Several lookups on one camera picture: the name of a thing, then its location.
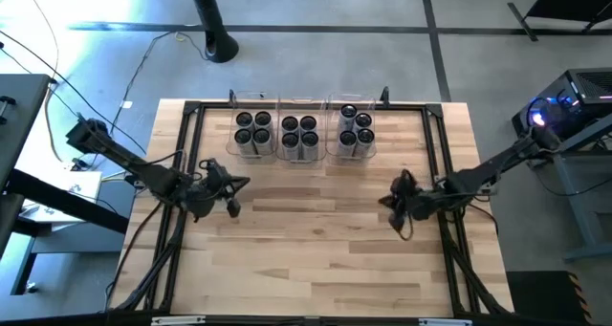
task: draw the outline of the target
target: pole base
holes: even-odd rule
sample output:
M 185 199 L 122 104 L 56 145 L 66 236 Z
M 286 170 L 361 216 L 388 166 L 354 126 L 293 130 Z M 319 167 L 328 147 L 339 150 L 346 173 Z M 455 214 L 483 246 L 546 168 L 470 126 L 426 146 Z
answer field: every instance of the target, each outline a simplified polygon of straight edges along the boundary
M 238 42 L 227 32 L 206 31 L 207 47 L 205 55 L 214 63 L 225 63 L 236 57 L 240 50 Z

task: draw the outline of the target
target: black pole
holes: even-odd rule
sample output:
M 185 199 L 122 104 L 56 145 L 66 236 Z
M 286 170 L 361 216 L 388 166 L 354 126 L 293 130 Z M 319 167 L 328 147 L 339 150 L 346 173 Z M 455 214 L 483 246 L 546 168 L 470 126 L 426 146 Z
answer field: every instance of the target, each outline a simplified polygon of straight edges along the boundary
M 193 0 L 200 20 L 205 27 L 206 57 L 215 63 L 224 63 L 238 54 L 238 43 L 223 26 L 217 0 Z

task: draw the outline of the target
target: blue light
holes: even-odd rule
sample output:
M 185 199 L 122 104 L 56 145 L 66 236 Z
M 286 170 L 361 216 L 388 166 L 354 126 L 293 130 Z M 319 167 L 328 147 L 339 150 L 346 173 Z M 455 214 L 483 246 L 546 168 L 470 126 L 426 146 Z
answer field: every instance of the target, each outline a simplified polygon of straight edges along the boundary
M 539 126 L 544 126 L 546 124 L 546 122 L 542 118 L 542 114 L 540 114 L 539 112 L 535 112 L 532 114 L 532 121 L 535 125 Z

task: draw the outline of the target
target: desk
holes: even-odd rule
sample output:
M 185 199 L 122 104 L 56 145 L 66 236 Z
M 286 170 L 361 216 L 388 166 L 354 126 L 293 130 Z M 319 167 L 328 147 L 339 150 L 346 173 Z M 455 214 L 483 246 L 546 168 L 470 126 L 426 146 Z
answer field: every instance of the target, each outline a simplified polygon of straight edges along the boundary
M 179 99 L 160 101 L 148 160 L 174 149 L 184 105 Z M 478 165 L 467 105 L 446 103 L 443 110 L 455 169 Z M 329 157 L 309 169 L 288 168 L 282 161 L 242 163 L 226 151 L 230 120 L 231 110 L 206 110 L 198 161 L 214 157 L 251 182 L 237 195 L 242 204 L 237 219 L 217 204 L 198 223 L 187 221 L 173 315 L 451 316 L 435 217 L 415 222 L 414 237 L 406 243 L 387 224 L 388 211 L 377 204 L 402 167 L 429 186 L 420 114 L 377 113 L 378 153 L 367 169 L 335 165 Z M 136 200 L 124 247 L 155 205 L 152 197 Z M 478 205 L 489 210 L 488 204 Z M 160 221 L 158 213 L 127 257 L 114 306 L 151 265 Z M 470 208 L 464 222 L 475 271 L 511 310 L 494 225 Z M 165 270 L 157 296 L 163 293 Z M 465 281 L 458 277 L 465 297 Z

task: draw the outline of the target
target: table leg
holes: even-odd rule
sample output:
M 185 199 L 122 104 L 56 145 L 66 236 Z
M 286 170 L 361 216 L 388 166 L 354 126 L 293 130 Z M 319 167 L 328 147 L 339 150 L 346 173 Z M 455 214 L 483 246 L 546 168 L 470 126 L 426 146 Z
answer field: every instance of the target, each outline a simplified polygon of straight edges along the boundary
M 238 54 L 238 43 L 226 31 L 217 6 L 217 0 L 193 0 L 206 28 L 205 55 L 215 63 L 224 63 Z
M 26 293 L 28 279 L 30 278 L 30 273 L 32 273 L 32 268 L 34 267 L 34 262 L 36 261 L 37 256 L 36 253 L 32 253 L 32 248 L 35 240 L 35 238 L 31 238 L 30 243 L 26 248 L 26 253 L 23 256 L 21 266 L 19 267 L 19 271 L 17 272 L 17 277 L 15 277 L 15 281 L 12 284 L 11 295 L 20 295 Z

